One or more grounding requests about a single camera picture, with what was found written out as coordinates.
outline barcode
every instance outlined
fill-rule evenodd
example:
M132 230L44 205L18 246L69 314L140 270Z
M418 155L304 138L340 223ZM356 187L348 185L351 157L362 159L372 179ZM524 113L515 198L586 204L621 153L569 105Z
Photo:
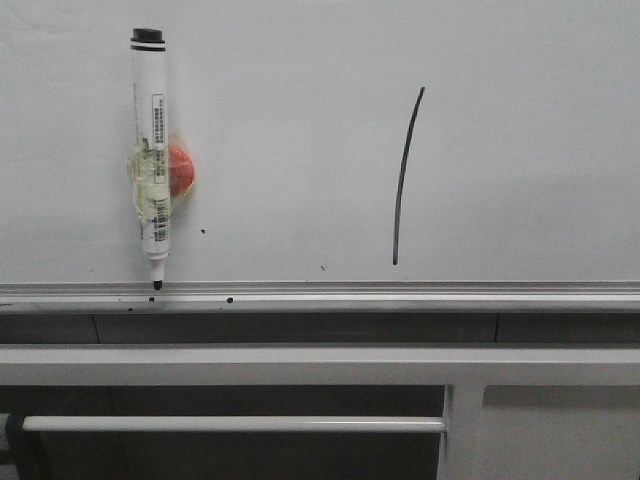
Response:
M156 144L164 143L164 96L152 95L153 138Z
M164 161L164 152L156 150L155 152L155 167L156 167L156 183L164 183L166 181L167 166Z
M156 242L164 242L169 236L169 199L152 200L156 210L156 217L153 219L153 239Z

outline ink mark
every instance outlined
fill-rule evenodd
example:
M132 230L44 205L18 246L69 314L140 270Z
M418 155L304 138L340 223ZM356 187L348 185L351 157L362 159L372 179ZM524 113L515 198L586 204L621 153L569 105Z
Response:
M413 107L409 128L407 129L407 138L404 142L404 152L402 153L402 162L400 163L400 176L398 178L398 193L396 194L396 213L393 224L393 264L398 264L398 241L400 240L400 211L402 210L402 189L404 188L404 176L407 172L407 158L409 157L409 147L411 146L411 138L413 137L413 126L416 123L420 102L424 95L424 87L420 88L418 99Z

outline metal rail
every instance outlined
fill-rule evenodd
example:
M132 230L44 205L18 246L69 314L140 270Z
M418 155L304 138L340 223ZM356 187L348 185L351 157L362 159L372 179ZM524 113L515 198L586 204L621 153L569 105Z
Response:
M640 282L201 282L0 285L0 313L638 311Z
M444 433L437 417L302 417L302 416L33 416L24 419L29 432L384 432Z

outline vertical post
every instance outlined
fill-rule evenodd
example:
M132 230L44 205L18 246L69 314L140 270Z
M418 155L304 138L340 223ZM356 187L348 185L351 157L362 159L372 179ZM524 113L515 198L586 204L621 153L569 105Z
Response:
M443 417L447 433L440 440L438 480L475 480L476 438L480 426L484 385L449 385Z
M53 478L46 458L42 439L37 432L26 432L25 417L11 414L7 417L5 432L11 455L20 480L51 480Z

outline aluminum ledge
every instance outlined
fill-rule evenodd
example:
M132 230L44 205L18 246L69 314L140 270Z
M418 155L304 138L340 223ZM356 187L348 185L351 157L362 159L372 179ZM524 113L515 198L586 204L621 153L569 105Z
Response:
M640 311L640 282L0 284L2 313Z

